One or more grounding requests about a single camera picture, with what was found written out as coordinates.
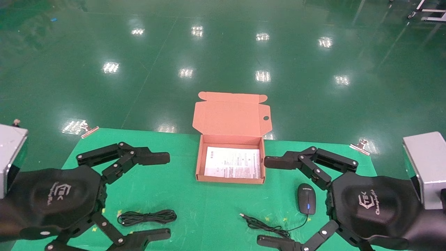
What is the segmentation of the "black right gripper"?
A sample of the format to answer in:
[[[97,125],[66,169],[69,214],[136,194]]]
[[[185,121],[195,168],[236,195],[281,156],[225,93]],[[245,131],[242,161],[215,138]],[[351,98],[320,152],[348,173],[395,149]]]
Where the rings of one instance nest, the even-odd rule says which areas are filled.
[[[327,190],[328,216],[348,242],[405,242],[405,234],[423,210],[411,181],[358,175],[356,160],[315,146],[266,156],[263,164],[299,170],[321,190]],[[343,174],[332,182],[319,165]]]

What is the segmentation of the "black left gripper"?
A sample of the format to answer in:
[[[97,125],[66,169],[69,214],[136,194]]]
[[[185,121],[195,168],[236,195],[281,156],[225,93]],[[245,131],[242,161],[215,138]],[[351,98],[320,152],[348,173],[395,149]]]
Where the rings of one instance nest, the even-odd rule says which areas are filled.
[[[94,167],[114,161],[100,176]],[[111,144],[77,156],[80,167],[42,169],[18,173],[7,195],[1,199],[1,241],[39,240],[57,236],[47,244],[47,251],[81,251],[68,245],[73,228],[95,207],[101,181],[113,184],[135,165],[149,166],[170,162],[168,152],[151,152],[148,147],[133,147],[125,142]],[[171,212],[126,212],[117,218],[124,227],[140,223],[171,222]],[[171,237],[169,228],[134,231],[122,235],[101,212],[94,213],[94,223],[113,242],[109,251],[144,251],[153,241]]]

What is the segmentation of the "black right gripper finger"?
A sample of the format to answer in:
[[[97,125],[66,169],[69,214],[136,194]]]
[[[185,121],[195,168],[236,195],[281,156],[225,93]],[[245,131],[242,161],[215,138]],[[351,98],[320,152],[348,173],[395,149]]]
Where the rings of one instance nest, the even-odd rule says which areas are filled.
[[[334,233],[338,233],[350,245],[357,247],[360,251],[373,251],[370,236],[362,238],[360,234],[351,233],[347,235],[347,224],[339,224],[336,220],[330,220],[319,232],[315,233],[306,243],[299,243],[292,239],[276,238],[266,235],[258,235],[257,244],[260,246],[276,248],[279,251],[316,251],[325,243]]]

